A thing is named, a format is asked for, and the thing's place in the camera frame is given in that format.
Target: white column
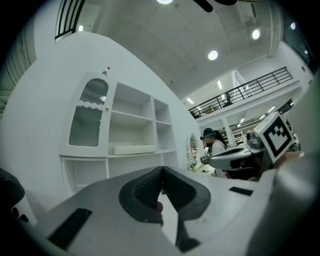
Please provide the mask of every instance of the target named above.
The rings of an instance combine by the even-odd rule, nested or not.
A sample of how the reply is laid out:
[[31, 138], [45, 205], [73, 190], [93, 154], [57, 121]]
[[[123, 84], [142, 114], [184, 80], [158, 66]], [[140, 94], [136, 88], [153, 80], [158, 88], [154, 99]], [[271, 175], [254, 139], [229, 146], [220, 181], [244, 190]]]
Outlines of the white column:
[[222, 122], [223, 122], [223, 125], [224, 125], [226, 136], [228, 137], [229, 144], [234, 146], [236, 143], [235, 143], [232, 131], [231, 131], [230, 127], [229, 127], [227, 118], [226, 117], [222, 117]]

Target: recessed light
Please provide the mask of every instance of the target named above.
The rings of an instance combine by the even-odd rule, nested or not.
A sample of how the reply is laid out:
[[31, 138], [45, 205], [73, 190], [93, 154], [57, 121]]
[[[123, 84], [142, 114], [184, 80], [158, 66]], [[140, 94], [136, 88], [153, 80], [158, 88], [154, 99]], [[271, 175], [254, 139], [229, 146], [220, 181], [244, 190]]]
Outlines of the recessed light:
[[193, 104], [194, 102], [191, 100], [191, 99], [189, 99], [189, 98], [187, 98], [186, 99], [188, 102], [190, 102], [191, 104]]
[[216, 50], [212, 50], [208, 54], [208, 58], [210, 61], [214, 61], [218, 57], [218, 52]]
[[222, 89], [222, 84], [221, 84], [220, 80], [218, 80], [218, 86], [219, 86], [219, 88], [221, 90]]
[[257, 40], [258, 38], [260, 37], [260, 30], [259, 29], [256, 29], [252, 32], [252, 38], [254, 40]]
[[271, 112], [275, 107], [276, 107], [276, 106], [273, 106], [272, 108], [270, 108], [270, 110], [268, 111], [268, 113]]
[[157, 0], [160, 4], [164, 4], [164, 5], [167, 5], [167, 4], [170, 4], [173, 0]]

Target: dark hair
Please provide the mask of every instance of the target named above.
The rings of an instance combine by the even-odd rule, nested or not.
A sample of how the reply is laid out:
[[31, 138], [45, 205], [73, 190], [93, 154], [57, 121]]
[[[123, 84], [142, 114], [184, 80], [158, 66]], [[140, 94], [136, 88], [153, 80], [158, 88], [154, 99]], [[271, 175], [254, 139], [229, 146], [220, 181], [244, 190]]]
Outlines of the dark hair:
[[213, 130], [211, 128], [206, 128], [203, 131], [203, 138], [204, 139], [216, 139], [223, 143], [223, 145], [227, 148], [227, 144], [225, 143], [224, 138], [221, 136], [220, 132], [217, 130]]

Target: woman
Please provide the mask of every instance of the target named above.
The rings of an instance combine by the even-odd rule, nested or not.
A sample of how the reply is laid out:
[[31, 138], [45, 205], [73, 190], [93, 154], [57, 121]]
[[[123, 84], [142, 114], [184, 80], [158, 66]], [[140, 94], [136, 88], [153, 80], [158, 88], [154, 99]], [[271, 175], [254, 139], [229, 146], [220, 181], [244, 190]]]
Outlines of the woman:
[[[213, 130], [211, 128], [206, 128], [203, 131], [203, 139], [205, 144], [211, 144], [212, 143], [212, 155], [218, 154], [220, 152], [223, 152], [228, 147], [227, 144], [224, 141], [224, 138], [222, 138], [220, 132], [217, 130]], [[227, 175], [227, 172], [222, 171], [221, 169], [216, 168], [215, 173], [217, 177], [220, 178], [229, 178]]]

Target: balcony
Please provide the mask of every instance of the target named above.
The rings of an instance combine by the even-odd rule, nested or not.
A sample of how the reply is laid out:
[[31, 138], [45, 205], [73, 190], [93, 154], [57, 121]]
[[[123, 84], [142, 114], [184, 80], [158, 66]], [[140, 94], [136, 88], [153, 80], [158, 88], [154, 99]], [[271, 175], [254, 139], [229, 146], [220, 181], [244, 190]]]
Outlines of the balcony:
[[195, 119], [198, 119], [284, 84], [291, 79], [293, 77], [287, 67], [282, 67], [190, 108], [189, 112]]

